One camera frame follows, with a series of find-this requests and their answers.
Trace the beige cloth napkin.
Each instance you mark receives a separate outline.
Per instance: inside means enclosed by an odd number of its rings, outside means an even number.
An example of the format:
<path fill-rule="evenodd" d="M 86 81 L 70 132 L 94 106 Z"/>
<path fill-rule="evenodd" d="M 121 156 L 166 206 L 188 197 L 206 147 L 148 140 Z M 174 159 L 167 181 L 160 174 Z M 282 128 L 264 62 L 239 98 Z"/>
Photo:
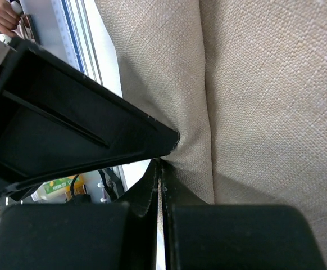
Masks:
<path fill-rule="evenodd" d="M 327 1 L 97 1 L 124 99 L 208 203 L 281 203 L 327 265 Z"/>

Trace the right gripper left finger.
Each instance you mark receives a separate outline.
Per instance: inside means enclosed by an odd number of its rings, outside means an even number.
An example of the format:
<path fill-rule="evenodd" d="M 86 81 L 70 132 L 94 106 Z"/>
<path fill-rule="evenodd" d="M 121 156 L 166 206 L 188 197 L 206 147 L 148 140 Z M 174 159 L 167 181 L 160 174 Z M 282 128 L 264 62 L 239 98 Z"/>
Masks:
<path fill-rule="evenodd" d="M 0 269 L 155 269 L 158 180 L 143 177 L 108 204 L 24 204 L 0 216 Z"/>

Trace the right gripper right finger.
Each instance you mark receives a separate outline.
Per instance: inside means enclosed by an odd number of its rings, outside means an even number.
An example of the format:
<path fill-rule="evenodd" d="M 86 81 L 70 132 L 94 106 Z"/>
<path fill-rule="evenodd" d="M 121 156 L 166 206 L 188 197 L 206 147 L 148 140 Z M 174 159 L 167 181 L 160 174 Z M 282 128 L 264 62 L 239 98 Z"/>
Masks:
<path fill-rule="evenodd" d="M 210 205 L 161 164 L 167 269 L 325 269 L 311 228 L 296 208 Z"/>

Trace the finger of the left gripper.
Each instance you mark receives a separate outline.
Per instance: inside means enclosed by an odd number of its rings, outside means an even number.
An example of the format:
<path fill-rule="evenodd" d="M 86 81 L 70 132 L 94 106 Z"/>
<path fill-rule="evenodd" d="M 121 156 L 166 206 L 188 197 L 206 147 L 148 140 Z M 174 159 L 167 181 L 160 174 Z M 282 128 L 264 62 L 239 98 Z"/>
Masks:
<path fill-rule="evenodd" d="M 41 46 L 0 42 L 0 197 L 170 154 L 180 135 Z"/>

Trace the operator bare hand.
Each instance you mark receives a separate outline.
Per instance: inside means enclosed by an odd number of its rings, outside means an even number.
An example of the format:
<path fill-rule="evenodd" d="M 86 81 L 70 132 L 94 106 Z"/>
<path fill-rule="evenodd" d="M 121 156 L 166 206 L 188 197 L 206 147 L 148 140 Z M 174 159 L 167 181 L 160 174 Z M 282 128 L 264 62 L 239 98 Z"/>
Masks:
<path fill-rule="evenodd" d="M 19 15 L 12 9 L 8 1 L 0 0 L 0 32 L 15 37 L 14 32 L 20 23 Z"/>

